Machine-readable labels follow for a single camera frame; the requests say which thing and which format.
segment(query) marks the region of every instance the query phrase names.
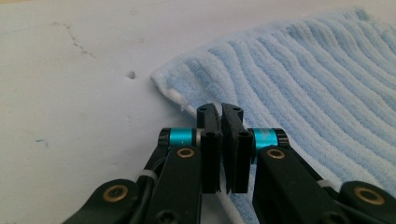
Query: blue towel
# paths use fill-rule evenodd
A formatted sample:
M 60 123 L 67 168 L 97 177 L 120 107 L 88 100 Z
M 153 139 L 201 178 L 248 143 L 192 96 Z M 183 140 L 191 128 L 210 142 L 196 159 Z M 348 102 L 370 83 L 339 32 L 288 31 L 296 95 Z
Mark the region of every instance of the blue towel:
M 361 180 L 396 196 L 396 29 L 363 9 L 216 40 L 152 80 L 193 116 L 200 105 L 228 103 L 245 110 L 247 127 L 284 129 L 337 190 Z M 258 223 L 255 168 L 248 194 L 219 195 L 234 223 Z

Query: striped towel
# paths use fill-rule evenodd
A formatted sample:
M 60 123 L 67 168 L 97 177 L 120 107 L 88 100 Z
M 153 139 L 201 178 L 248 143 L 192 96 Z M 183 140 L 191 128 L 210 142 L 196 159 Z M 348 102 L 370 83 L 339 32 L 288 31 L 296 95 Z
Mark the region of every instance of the striped towel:
M 247 127 L 284 129 L 336 189 L 361 180 L 396 196 L 396 29 L 363 9 L 222 38 L 152 80 L 193 116 L 200 105 L 228 103 L 245 110 Z M 219 195 L 234 223 L 258 223 L 254 173 L 248 194 Z

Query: ribbed cloth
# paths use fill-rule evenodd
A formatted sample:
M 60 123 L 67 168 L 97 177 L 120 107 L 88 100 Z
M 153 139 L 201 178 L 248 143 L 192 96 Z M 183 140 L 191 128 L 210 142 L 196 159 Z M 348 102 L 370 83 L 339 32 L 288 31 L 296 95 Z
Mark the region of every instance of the ribbed cloth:
M 396 196 L 396 29 L 362 9 L 214 41 L 152 80 L 194 116 L 200 105 L 228 103 L 245 110 L 247 127 L 284 129 L 336 189 L 361 180 Z M 230 195 L 235 223 L 258 223 L 254 173 L 252 166 L 249 194 Z

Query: brass screw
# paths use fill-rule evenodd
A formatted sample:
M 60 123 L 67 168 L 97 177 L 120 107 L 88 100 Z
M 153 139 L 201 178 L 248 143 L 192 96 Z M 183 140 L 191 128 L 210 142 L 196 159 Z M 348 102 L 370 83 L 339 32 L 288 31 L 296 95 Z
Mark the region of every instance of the brass screw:
M 356 187 L 354 189 L 354 192 L 356 196 L 370 204 L 382 205 L 385 202 L 384 197 L 382 197 L 379 193 L 373 191 L 372 189 Z
M 128 193 L 128 188 L 124 185 L 114 185 L 109 187 L 103 193 L 103 198 L 108 203 L 116 203 L 125 198 Z
M 181 148 L 177 151 L 180 158 L 186 159 L 194 155 L 194 151 L 190 148 Z
M 285 153 L 279 149 L 269 149 L 267 150 L 267 155 L 277 160 L 285 158 Z

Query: white surface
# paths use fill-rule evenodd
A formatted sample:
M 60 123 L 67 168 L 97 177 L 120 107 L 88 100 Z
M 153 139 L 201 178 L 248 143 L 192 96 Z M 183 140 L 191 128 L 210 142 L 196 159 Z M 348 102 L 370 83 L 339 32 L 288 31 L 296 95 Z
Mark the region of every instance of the white surface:
M 64 221 L 101 184 L 134 179 L 162 127 L 193 126 L 149 80 L 178 54 L 347 6 L 396 23 L 394 0 L 0 5 L 0 223 Z M 217 198 L 205 196 L 202 223 L 226 222 Z

